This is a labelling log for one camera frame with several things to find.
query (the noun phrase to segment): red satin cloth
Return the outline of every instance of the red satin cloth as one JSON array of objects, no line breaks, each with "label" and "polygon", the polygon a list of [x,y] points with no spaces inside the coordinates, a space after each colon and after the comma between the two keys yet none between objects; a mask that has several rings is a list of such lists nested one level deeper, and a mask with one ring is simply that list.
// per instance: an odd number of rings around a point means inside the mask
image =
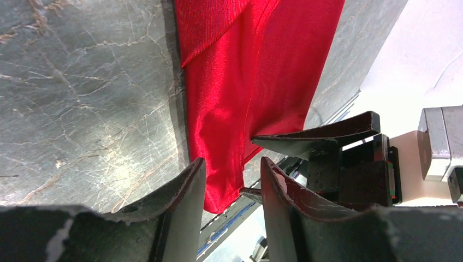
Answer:
[{"label": "red satin cloth", "polygon": [[175,0],[191,159],[206,159],[204,209],[244,186],[251,138],[302,130],[344,1]]}]

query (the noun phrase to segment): blue stripe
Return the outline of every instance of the blue stripe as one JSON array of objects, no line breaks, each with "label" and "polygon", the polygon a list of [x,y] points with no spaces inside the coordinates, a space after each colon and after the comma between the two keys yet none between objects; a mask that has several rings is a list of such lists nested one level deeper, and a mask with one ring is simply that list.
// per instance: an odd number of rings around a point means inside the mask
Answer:
[{"label": "blue stripe", "polygon": [[197,256],[199,256],[200,254],[202,254],[202,252],[204,252],[204,250],[206,250],[210,245],[212,245],[214,243],[214,241],[216,241],[221,235],[223,235],[227,229],[238,219],[240,218],[244,212],[246,212],[248,209],[251,208],[251,206],[253,206],[256,202],[252,202],[250,203],[249,205],[247,205],[244,209],[242,209],[238,214],[236,214],[235,217],[233,217],[227,224],[225,224],[221,230],[219,230],[218,232],[216,232],[215,234],[212,235],[211,237],[211,242],[210,243],[206,243],[204,244],[202,247],[199,248],[198,250],[198,253],[197,253]]}]

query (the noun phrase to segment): shiny red garment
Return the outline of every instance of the shiny red garment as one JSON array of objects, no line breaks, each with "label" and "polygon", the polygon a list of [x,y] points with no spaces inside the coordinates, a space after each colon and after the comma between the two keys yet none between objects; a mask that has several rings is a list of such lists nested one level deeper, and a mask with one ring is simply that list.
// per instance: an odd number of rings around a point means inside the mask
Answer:
[{"label": "shiny red garment", "polygon": [[302,130],[342,0],[175,0],[191,159],[206,159],[204,209],[244,186],[255,135]]}]

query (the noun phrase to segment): gray marble surface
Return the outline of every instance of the gray marble surface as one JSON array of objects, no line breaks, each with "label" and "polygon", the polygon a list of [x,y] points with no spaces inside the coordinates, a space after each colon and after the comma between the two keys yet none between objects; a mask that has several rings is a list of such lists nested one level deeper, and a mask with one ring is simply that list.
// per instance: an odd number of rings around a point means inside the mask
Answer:
[{"label": "gray marble surface", "polygon": [[[358,91],[405,2],[346,1],[308,127]],[[0,205],[142,198],[188,163],[184,104],[170,0],[0,2]]]}]

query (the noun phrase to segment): black mechanical part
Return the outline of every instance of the black mechanical part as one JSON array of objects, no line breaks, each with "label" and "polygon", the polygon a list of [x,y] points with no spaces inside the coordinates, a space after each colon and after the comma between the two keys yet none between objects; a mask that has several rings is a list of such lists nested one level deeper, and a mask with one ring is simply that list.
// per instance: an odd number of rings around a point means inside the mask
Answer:
[{"label": "black mechanical part", "polygon": [[279,163],[278,166],[286,173],[286,174],[291,174],[295,170],[299,168],[299,165],[301,164],[302,160],[297,157],[286,157],[282,159]]},{"label": "black mechanical part", "polygon": [[402,203],[402,185],[400,183],[400,163],[399,150],[395,146],[389,147],[389,167],[392,165],[394,171],[395,183],[395,198],[392,199],[392,204],[398,205]]},{"label": "black mechanical part", "polygon": [[[308,189],[362,211],[375,204],[392,206],[402,199],[398,151],[379,132],[379,115],[369,111],[327,126],[293,134],[258,136],[253,141],[289,154],[288,159],[298,166],[287,169],[290,165],[286,164],[283,171],[290,175],[297,170],[307,178]],[[372,135],[372,141],[343,151],[344,146]]]},{"label": "black mechanical part", "polygon": [[196,261],[205,162],[117,213],[82,206],[4,207],[0,261]]},{"label": "black mechanical part", "polygon": [[240,189],[240,194],[253,200],[256,203],[262,204],[262,194],[260,188],[244,187]]},{"label": "black mechanical part", "polygon": [[249,257],[252,262],[268,262],[270,261],[268,252],[267,239],[263,238],[260,243],[254,249],[254,252]]},{"label": "black mechanical part", "polygon": [[332,203],[262,158],[270,261],[459,261],[463,210]]},{"label": "black mechanical part", "polygon": [[252,142],[290,157],[310,160],[380,132],[379,115],[368,111],[346,120],[302,132],[256,136]]},{"label": "black mechanical part", "polygon": [[463,168],[455,168],[448,179],[452,202],[463,204]]}]

